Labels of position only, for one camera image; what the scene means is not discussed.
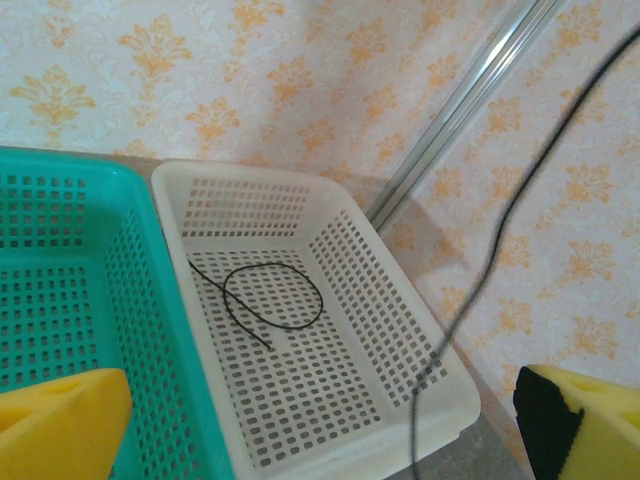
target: floral wallpaper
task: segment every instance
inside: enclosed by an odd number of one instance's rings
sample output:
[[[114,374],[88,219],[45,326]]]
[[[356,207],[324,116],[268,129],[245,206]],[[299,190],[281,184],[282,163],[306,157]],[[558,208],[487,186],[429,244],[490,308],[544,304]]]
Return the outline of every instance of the floral wallpaper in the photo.
[[[635,0],[563,5],[384,238],[443,323],[515,183],[578,85],[640,18]],[[640,45],[606,78],[518,208],[457,338],[483,409],[522,462],[512,395],[546,363],[640,388]]]
[[[513,4],[5,0],[0,144],[296,169],[366,207]]]

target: teal plastic basket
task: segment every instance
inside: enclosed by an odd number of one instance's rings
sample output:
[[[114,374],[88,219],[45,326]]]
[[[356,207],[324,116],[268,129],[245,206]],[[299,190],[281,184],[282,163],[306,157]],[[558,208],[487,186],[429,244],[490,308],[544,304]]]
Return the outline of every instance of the teal plastic basket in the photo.
[[[0,259],[0,392],[123,368],[134,408],[110,478],[233,478],[139,175],[0,149]]]

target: gray floor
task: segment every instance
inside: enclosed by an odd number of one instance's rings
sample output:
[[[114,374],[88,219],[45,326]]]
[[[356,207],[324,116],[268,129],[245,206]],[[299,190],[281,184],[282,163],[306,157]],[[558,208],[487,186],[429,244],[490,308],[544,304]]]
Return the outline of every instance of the gray floor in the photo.
[[[509,450],[481,415],[455,442],[420,462],[421,480],[528,480]],[[387,480],[413,480],[403,470]]]

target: black wire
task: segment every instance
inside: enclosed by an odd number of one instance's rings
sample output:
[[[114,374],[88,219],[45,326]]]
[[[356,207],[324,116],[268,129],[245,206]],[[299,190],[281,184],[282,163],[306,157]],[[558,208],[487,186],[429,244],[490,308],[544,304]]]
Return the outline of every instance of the black wire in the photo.
[[[525,190],[534,179],[534,177],[539,173],[541,167],[546,162],[547,157],[553,151],[556,146],[558,140],[564,134],[567,126],[571,123],[573,118],[575,117],[578,110],[584,103],[584,101],[589,97],[594,87],[598,84],[598,82],[602,79],[604,74],[609,70],[609,68],[620,58],[620,56],[625,52],[627,48],[629,48],[638,38],[640,37],[640,25],[636,26],[633,31],[628,34],[608,55],[605,57],[604,61],[600,64],[600,66],[595,70],[595,72],[591,75],[591,77],[587,80],[587,82],[582,87],[580,94],[576,97],[576,99],[571,104],[571,107],[567,109],[564,113],[563,117],[558,122],[554,132],[547,140],[544,148],[538,154],[538,158],[533,162],[533,164],[529,167],[527,173],[520,179],[520,183],[515,190],[515,193],[509,200],[509,203],[506,205],[502,212],[502,216],[500,221],[498,222],[498,226],[493,234],[493,242],[491,246],[491,253],[489,254],[488,259],[485,261],[484,269],[482,273],[476,278],[474,282],[474,286],[471,289],[469,295],[466,297],[465,301],[462,303],[462,306],[456,312],[453,321],[449,328],[445,331],[444,337],[438,347],[435,349],[435,355],[432,355],[431,360],[427,364],[427,366],[418,374],[416,377],[416,387],[413,389],[413,396],[411,398],[411,425],[410,425],[410,453],[411,453],[411,471],[413,473],[414,480],[420,480],[420,472],[418,471],[418,459],[417,459],[417,413],[418,413],[418,400],[420,398],[420,392],[424,386],[425,377],[428,375],[427,372],[430,372],[434,364],[440,359],[445,349],[451,343],[451,340],[456,335],[460,324],[465,319],[467,313],[474,305],[480,294],[484,291],[487,286],[487,282],[493,273],[495,268],[496,259],[498,257],[498,253],[500,252],[500,247],[502,245],[502,237],[504,235],[505,229],[509,224],[509,220],[511,214],[520,201],[522,195]]]
[[[198,267],[196,267],[191,262],[191,260],[189,260],[189,266],[191,266],[193,271],[195,271],[203,280],[205,280],[206,282],[210,283],[214,287],[218,288],[222,292],[222,300],[224,302],[225,308],[227,309],[227,313],[229,314],[231,319],[234,322],[236,322],[238,324],[238,326],[240,328],[242,328],[245,332],[247,332],[253,338],[258,340],[262,345],[264,345],[267,350],[273,350],[273,347],[271,345],[269,345],[265,340],[260,338],[258,335],[256,335],[251,329],[245,327],[242,323],[240,323],[240,320],[238,320],[238,317],[236,317],[235,313],[233,313],[233,310],[231,309],[231,306],[229,305],[229,297],[233,298],[236,302],[238,302],[242,307],[247,309],[247,311],[249,313],[251,313],[254,317],[256,317],[261,322],[264,322],[267,325],[271,325],[272,327],[275,327],[275,328],[281,328],[283,330],[302,330],[303,328],[308,328],[311,325],[313,325],[316,321],[318,321],[318,319],[322,315],[322,311],[324,310],[324,298],[322,297],[322,293],[320,293],[320,289],[317,287],[317,285],[315,283],[313,283],[311,281],[311,279],[309,277],[307,277],[302,271],[300,271],[296,267],[293,267],[291,265],[287,265],[286,263],[282,263],[282,262],[265,262],[265,263],[256,263],[256,264],[253,264],[253,265],[245,265],[244,267],[236,268],[235,270],[232,270],[226,276],[226,278],[224,279],[224,283],[222,285],[220,285],[219,283],[215,282],[209,276],[207,276],[204,272],[202,272],[202,270],[200,270]],[[278,323],[273,323],[273,322],[267,320],[266,318],[264,318],[259,313],[257,313],[249,305],[247,305],[244,301],[242,301],[242,299],[240,297],[238,297],[237,295],[235,295],[234,293],[230,292],[227,289],[227,285],[229,284],[229,281],[233,278],[233,276],[235,274],[237,274],[239,272],[243,272],[245,270],[253,270],[253,269],[256,269],[256,268],[265,268],[265,267],[287,268],[287,269],[291,270],[292,272],[297,273],[298,275],[300,275],[302,278],[304,278],[307,281],[307,283],[309,283],[309,285],[311,285],[311,288],[313,288],[315,290],[315,292],[318,295],[318,298],[320,300],[320,308],[318,308],[318,313],[317,313],[317,315],[315,317],[313,317],[312,320],[310,320],[309,322],[307,322],[307,323],[305,323],[303,325],[280,325]]]

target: yellow sponge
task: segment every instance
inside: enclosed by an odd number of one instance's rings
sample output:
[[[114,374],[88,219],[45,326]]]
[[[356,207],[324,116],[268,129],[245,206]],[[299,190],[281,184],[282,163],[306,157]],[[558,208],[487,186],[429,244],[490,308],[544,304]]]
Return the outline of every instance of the yellow sponge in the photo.
[[[0,395],[0,479],[105,480],[131,415],[122,370]]]
[[[537,480],[640,479],[640,391],[537,365],[513,403]]]

